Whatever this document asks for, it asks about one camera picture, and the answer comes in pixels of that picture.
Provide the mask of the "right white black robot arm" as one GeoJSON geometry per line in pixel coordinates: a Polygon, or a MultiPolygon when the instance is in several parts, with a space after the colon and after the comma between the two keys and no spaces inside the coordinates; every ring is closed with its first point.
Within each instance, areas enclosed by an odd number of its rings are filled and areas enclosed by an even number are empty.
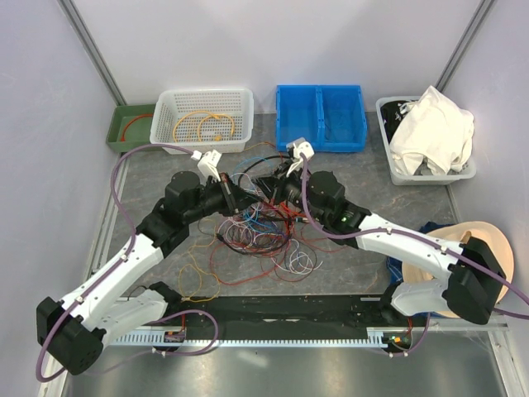
{"type": "Polygon", "coordinates": [[[378,306],[384,323],[394,326],[418,313],[447,311],[470,323],[488,323],[506,275],[486,241],[475,236],[446,240],[400,227],[349,201],[330,171],[277,169],[254,182],[266,198],[301,208],[335,243],[390,256],[430,275],[386,289],[378,306]]]}

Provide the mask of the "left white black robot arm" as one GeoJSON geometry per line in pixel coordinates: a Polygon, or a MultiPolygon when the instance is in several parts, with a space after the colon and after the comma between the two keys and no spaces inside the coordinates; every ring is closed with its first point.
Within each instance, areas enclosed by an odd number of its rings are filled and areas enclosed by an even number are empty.
{"type": "Polygon", "coordinates": [[[37,341],[61,370],[79,375],[90,368],[112,340],[145,323],[178,322],[179,295],[166,284],[153,284],[126,304],[116,300],[149,269],[158,265],[189,236],[190,224],[214,213],[230,217],[259,197],[222,173],[205,184],[192,171],[173,175],[164,196],[140,224],[133,226],[126,245],[89,280],[62,299],[44,298],[36,308],[37,341]]]}

